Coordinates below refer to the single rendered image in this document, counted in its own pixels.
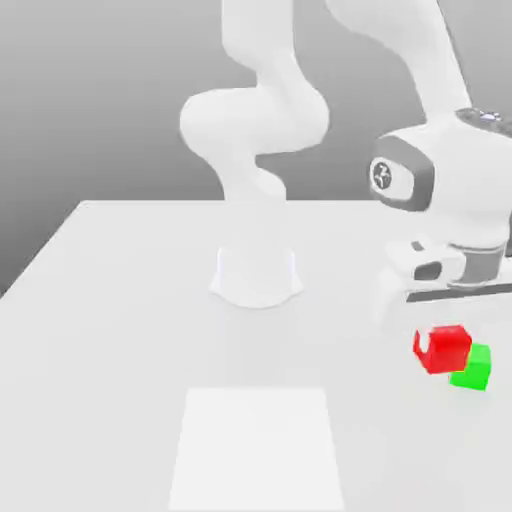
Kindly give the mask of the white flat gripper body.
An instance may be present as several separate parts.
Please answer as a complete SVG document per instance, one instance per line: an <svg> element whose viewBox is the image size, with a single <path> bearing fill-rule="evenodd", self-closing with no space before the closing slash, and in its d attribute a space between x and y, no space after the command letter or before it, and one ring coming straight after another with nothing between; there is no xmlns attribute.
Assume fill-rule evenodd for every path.
<svg viewBox="0 0 512 512"><path fill-rule="evenodd" d="M375 282L373 322L384 332L511 321L512 266L502 267L497 279L473 289L412 283L391 268L382 270Z"/></svg>

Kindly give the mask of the small red cube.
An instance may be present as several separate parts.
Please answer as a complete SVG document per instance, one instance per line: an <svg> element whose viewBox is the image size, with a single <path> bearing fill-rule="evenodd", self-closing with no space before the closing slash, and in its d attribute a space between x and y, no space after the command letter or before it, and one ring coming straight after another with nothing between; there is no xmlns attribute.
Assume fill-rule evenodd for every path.
<svg viewBox="0 0 512 512"><path fill-rule="evenodd" d="M472 338L462 325L433 327L430 333L430 346L426 354L413 353L429 374L443 374L462 371L467 363L472 346Z"/></svg>

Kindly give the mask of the small green cube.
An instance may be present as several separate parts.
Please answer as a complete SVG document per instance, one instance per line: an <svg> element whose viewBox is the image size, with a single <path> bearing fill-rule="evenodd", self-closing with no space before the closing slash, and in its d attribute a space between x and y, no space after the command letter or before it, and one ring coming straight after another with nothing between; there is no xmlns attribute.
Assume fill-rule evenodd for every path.
<svg viewBox="0 0 512 512"><path fill-rule="evenodd" d="M449 383L455 387L485 391L492 369L491 349L488 345L474 343L462 371L453 372Z"/></svg>

